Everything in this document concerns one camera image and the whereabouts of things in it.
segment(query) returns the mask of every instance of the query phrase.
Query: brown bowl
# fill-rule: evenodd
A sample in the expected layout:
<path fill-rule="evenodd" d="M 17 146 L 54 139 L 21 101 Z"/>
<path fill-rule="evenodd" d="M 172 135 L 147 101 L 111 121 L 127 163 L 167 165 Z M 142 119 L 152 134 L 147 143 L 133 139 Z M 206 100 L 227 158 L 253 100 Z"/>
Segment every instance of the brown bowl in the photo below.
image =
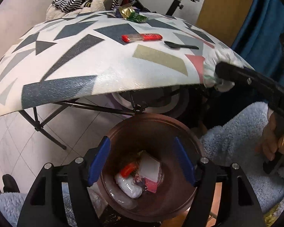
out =
<path fill-rule="evenodd" d="M 183 143 L 201 154 L 198 138 L 181 122 L 161 114 L 140 114 L 126 119 L 109 131 L 111 151 L 98 180 L 100 192 L 118 213 L 143 222 L 173 218 L 187 210 L 195 188 L 182 173 L 173 152 L 173 140 L 180 136 Z M 143 192 L 137 199 L 129 198 L 116 184 L 120 161 L 130 153 L 146 150 L 161 161 L 163 181 L 157 192 Z"/>

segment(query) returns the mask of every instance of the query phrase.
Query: blue gripper pad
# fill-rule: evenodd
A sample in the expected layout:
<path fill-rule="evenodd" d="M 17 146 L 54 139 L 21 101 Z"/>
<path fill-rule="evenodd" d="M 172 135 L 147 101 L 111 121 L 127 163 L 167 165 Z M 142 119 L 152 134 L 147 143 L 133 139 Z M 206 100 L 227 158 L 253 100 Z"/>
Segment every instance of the blue gripper pad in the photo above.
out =
<path fill-rule="evenodd" d="M 93 183 L 98 181 L 100 177 L 103 166 L 111 150 L 110 139 L 107 136 L 105 136 L 102 139 L 99 146 L 100 146 L 100 149 L 98 153 L 96 154 L 93 162 L 91 163 L 91 166 L 89 167 L 89 174 L 88 174 L 88 180 L 87 180 L 87 183 L 89 186 L 92 186 Z"/>
<path fill-rule="evenodd" d="M 194 186 L 196 183 L 195 166 L 190 161 L 182 142 L 178 137 L 175 137 L 173 141 L 173 150 L 177 156 L 177 160 L 182 168 L 186 181 Z"/>

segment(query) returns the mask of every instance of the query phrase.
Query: fuzzy blue towel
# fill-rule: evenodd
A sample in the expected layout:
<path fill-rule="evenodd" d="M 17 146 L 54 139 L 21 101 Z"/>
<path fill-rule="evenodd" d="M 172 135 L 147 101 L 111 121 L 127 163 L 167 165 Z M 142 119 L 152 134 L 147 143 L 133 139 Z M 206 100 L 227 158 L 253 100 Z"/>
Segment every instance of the fuzzy blue towel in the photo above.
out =
<path fill-rule="evenodd" d="M 255 152 L 267 123 L 267 104 L 257 102 L 201 138 L 206 156 L 214 163 L 229 166 L 236 162 L 242 167 L 264 213 L 284 197 L 284 168 L 278 174 L 267 175 L 263 171 L 264 156 Z"/>

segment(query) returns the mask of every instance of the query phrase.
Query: tiled floor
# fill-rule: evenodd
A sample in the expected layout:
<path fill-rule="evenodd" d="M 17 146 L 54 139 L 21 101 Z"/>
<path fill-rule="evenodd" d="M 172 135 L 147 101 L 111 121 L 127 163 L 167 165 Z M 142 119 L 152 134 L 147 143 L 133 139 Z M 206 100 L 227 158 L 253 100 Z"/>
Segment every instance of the tiled floor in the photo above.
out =
<path fill-rule="evenodd" d="M 106 96 L 88 96 L 80 102 L 108 106 Z M 59 105 L 37 107 L 39 120 L 44 120 Z M 33 110 L 26 110 L 33 117 Z M 27 193 L 42 166 L 68 164 L 88 149 L 98 146 L 102 137 L 125 117 L 68 107 L 53 118 L 44 129 L 67 146 L 61 149 L 26 121 L 18 112 L 0 117 L 0 189 L 2 175 L 11 174 L 20 189 Z"/>

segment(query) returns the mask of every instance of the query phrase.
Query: black chair leg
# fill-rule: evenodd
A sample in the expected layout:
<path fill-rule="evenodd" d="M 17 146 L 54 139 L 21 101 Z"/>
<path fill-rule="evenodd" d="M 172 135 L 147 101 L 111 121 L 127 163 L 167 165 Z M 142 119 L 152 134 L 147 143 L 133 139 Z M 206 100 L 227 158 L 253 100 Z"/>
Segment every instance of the black chair leg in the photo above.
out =
<path fill-rule="evenodd" d="M 18 185 L 15 181 L 15 179 L 9 175 L 9 174 L 5 174 L 2 176 L 2 181 L 3 181 L 3 184 L 4 184 L 4 187 L 3 187 L 3 192 L 4 193 L 20 193 L 20 190 L 18 188 Z"/>

